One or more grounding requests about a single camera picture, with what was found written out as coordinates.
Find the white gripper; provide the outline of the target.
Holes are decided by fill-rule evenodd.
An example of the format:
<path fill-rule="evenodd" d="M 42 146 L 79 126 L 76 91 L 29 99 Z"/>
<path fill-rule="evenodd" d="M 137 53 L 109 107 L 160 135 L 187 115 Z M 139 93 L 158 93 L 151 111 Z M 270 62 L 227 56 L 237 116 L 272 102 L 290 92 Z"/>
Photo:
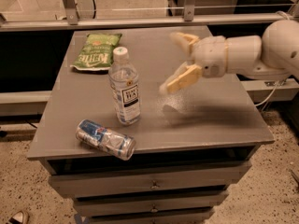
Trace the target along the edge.
<path fill-rule="evenodd" d="M 159 88 L 159 93 L 167 95 L 191 86 L 202 76 L 223 77 L 226 73 L 226 38 L 209 36 L 200 39 L 197 35 L 174 32 L 171 41 L 186 54 L 191 54 L 196 64 L 183 63 Z"/>

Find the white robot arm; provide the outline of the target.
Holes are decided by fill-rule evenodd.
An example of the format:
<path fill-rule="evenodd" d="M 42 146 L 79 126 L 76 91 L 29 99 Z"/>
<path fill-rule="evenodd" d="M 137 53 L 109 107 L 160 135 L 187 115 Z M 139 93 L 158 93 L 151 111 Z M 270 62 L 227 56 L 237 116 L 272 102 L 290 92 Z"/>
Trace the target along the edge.
<path fill-rule="evenodd" d="M 161 86 L 170 94 L 196 83 L 200 77 L 238 74 L 251 79 L 283 80 L 299 77 L 299 22 L 280 20 L 270 24 L 261 36 L 203 39 L 196 35 L 173 33 L 188 60 Z"/>

